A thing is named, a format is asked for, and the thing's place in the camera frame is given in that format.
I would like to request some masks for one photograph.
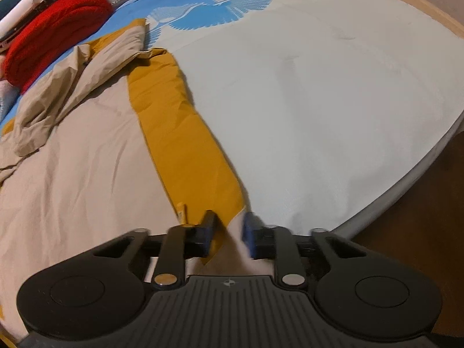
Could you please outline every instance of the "blue fabric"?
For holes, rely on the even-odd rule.
[[[7,113],[5,115],[5,118],[0,122],[0,136],[1,136],[1,131],[3,130],[3,127],[5,126],[5,124],[15,117],[16,111],[18,110],[19,100],[20,98],[17,99],[15,105],[11,108],[10,112]]]
[[[196,30],[236,22],[250,11],[266,9],[272,0],[133,0],[122,5],[113,16],[89,38],[99,38],[128,25],[136,18],[147,18],[150,28],[146,48],[156,45],[163,27],[170,26],[177,30]],[[72,49],[62,54],[41,75],[48,73],[53,66],[71,53]],[[6,119],[16,113],[18,103]]]

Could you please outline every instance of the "white cloth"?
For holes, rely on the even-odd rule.
[[[400,0],[271,0],[236,22],[184,29],[200,8],[162,26],[154,45],[175,56],[266,224],[338,227],[464,111],[464,40]]]
[[[0,80],[0,122],[10,111],[11,107],[13,107],[18,97],[18,88],[14,87],[7,80]]]

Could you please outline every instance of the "red blanket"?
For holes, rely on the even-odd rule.
[[[108,0],[58,0],[15,38],[3,69],[24,93],[62,53],[95,33],[113,9]]]

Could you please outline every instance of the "circular pad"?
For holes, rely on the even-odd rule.
[[[409,289],[400,280],[387,276],[372,276],[359,281],[355,287],[361,301],[378,308],[393,308],[409,297]]]
[[[343,330],[379,341],[423,333],[441,310],[440,291],[431,280],[373,255],[337,260],[317,284],[315,300]]]
[[[52,286],[50,295],[56,303],[77,308],[98,301],[105,292],[100,280],[86,276],[71,276]]]

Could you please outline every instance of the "ribbed plastic surface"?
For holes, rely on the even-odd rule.
[[[435,348],[421,337],[365,342],[329,325],[302,292],[268,276],[191,276],[178,290],[156,293],[132,323],[110,335],[62,342],[31,333],[21,348]]]

